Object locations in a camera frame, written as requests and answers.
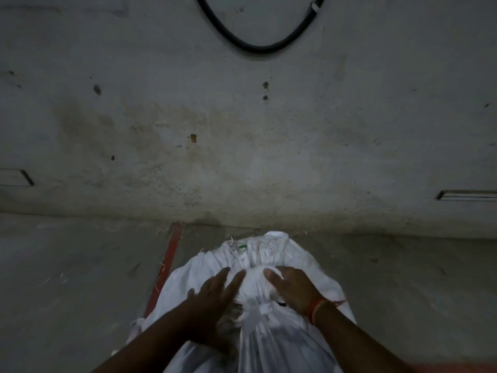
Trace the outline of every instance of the forearm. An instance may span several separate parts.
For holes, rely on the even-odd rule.
[[[160,373],[186,342],[187,317],[178,306],[100,365],[93,373]]]
[[[316,310],[314,324],[323,334],[344,373],[413,373],[408,365],[331,303],[325,303]]]

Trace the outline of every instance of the black hose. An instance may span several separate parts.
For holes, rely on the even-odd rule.
[[[323,4],[323,1],[324,0],[315,0],[314,2],[312,2],[307,10],[307,14],[304,20],[286,38],[280,40],[279,42],[270,44],[268,46],[255,46],[253,44],[244,42],[239,37],[236,37],[231,31],[229,31],[221,23],[219,18],[216,17],[214,12],[210,8],[209,4],[207,3],[207,0],[197,0],[198,4],[202,8],[202,11],[205,13],[206,17],[209,19],[209,21],[211,21],[212,25],[216,28],[217,31],[219,31],[219,33],[223,37],[225,37],[229,42],[231,42],[231,44],[241,49],[242,51],[249,52],[251,54],[259,54],[259,55],[275,53],[276,51],[285,48],[290,43],[292,43],[296,38],[298,38],[300,34],[302,34],[305,31],[305,29],[307,29],[308,26],[311,24],[311,22],[314,20],[314,18],[317,15],[317,10],[319,10],[321,5]]]

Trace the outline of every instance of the hand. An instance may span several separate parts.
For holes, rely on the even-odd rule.
[[[197,295],[190,289],[187,299],[181,304],[188,314],[188,339],[225,355],[232,354],[234,348],[218,334],[216,324],[238,293],[245,277],[245,270],[241,270],[224,288],[229,271],[229,267],[221,269],[217,275],[204,282]]]
[[[297,313],[307,315],[309,306],[324,298],[301,269],[280,266],[276,268],[283,274],[283,278],[268,268],[264,269],[264,276],[285,299],[287,305]]]

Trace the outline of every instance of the red bracelet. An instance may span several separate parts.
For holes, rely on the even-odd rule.
[[[307,318],[309,319],[309,323],[314,326],[314,311],[321,306],[321,304],[328,302],[325,298],[318,298],[316,301],[311,302],[307,309]]]

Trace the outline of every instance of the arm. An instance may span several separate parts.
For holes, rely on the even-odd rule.
[[[161,373],[188,340],[223,354],[231,353],[233,347],[219,336],[216,323],[237,294],[245,271],[237,273],[224,288],[229,271],[222,269],[208,279],[197,295],[190,289],[187,300],[165,313],[92,373]]]
[[[270,269],[264,276],[274,285],[287,305],[305,316],[309,307],[324,297],[301,269],[277,267],[283,279]],[[323,334],[344,373],[413,373],[393,353],[345,317],[331,301],[323,301],[310,315]]]

